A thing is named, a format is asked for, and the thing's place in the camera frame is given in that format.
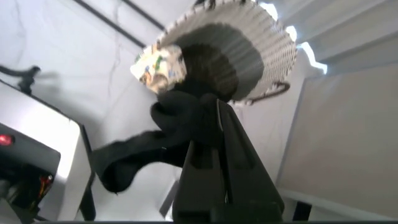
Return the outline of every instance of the black leg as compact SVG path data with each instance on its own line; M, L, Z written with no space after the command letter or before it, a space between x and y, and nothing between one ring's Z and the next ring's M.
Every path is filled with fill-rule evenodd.
M86 189L86 192L80 202L80 211L85 221L94 221L96 212L90 185Z

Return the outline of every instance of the red object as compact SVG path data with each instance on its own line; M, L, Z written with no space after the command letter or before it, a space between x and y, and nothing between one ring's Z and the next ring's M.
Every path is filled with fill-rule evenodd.
M13 144L14 138L7 134L0 134L0 146L10 146Z

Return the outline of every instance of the black cloth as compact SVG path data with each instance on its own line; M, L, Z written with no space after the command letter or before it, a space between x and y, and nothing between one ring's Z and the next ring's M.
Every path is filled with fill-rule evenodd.
M146 131L94 150L89 155L91 168L108 191L118 193L151 162L183 167L190 141L221 146L216 101L212 94L169 91L160 95L150 109L160 131Z

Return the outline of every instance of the patterned cloth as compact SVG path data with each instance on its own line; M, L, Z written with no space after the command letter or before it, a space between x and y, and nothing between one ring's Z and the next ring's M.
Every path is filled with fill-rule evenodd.
M177 45L161 49L157 44L146 47L130 71L156 94L172 89L187 75L182 51Z

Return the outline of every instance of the basket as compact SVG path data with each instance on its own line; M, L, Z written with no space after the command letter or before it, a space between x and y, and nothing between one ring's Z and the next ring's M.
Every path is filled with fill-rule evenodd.
M166 28L157 43L181 47L187 78L226 100L250 103L287 91L297 56L281 22L252 1L206 1Z

